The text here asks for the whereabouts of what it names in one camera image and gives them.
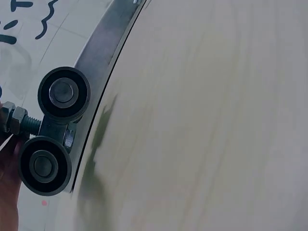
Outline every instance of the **wheel assembly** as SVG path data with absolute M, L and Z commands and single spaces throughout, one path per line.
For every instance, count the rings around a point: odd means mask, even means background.
M 59 142 L 37 136 L 23 145 L 18 156 L 18 171 L 31 191 L 52 196 L 68 184 L 72 165 L 67 151 Z
M 19 174 L 31 191 L 51 196 L 61 192 L 71 177 L 69 153 L 77 123 L 90 102 L 88 80 L 75 68 L 56 68 L 41 81 L 38 102 L 44 113 L 42 121 L 29 117 L 26 109 L 12 102 L 3 103 L 0 130 L 36 136 L 19 153 Z

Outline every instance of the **roller wheel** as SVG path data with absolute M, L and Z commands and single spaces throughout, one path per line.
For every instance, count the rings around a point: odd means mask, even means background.
M 38 88 L 38 102 L 42 112 L 60 123 L 80 119 L 90 102 L 87 78 L 72 67 L 50 71 Z
M 27 188 L 38 195 L 52 196 L 67 186 L 72 164 L 61 144 L 49 137 L 37 136 L 23 145 L 18 170 Z

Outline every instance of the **threaded bolt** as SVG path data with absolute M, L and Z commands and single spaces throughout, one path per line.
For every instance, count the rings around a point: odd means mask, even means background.
M 39 134 L 41 121 L 29 116 L 25 116 L 20 124 L 20 130 L 37 136 Z

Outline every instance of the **black marker writing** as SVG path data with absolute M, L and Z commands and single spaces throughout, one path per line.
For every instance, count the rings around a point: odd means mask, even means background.
M 54 14 L 54 7 L 53 7 L 53 5 L 57 2 L 58 0 L 52 0 L 52 1 L 50 1 L 49 3 L 48 3 L 48 6 L 49 6 L 49 14 L 47 15 L 47 17 L 46 18 L 44 18 L 44 19 L 42 19 L 42 25 L 43 25 L 43 30 L 42 30 L 42 32 L 38 35 L 38 36 L 36 36 L 35 37 L 35 39 L 40 39 L 41 37 L 43 37 L 45 34 L 46 34 L 46 32 L 47 32 L 47 21 L 49 20 L 49 19 L 51 19 L 52 18 L 52 16 L 53 16 L 53 14 Z
M 7 29 L 10 29 L 14 26 L 16 26 L 18 23 L 18 20 L 13 20 L 11 22 L 9 22 L 8 24 L 6 24 L 4 26 L 4 30 L 7 30 Z M 0 34 L 0 42 L 5 42 L 5 43 L 8 43 L 8 44 L 15 44 L 17 42 L 17 38 L 15 38 L 14 36 L 10 36 L 10 35 L 1 35 Z
M 17 7 L 26 7 L 29 8 L 33 6 L 33 2 L 31 1 L 16 1 L 16 0 L 11 0 L 11 11 L 14 12 L 16 11 Z

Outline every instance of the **hand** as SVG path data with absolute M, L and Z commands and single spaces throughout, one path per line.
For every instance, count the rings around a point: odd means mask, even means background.
M 9 136 L 0 132 L 0 145 Z M 21 180 L 18 175 L 17 157 L 25 140 L 26 138 L 12 136 L 0 151 L 0 231 L 18 230 L 17 200 Z

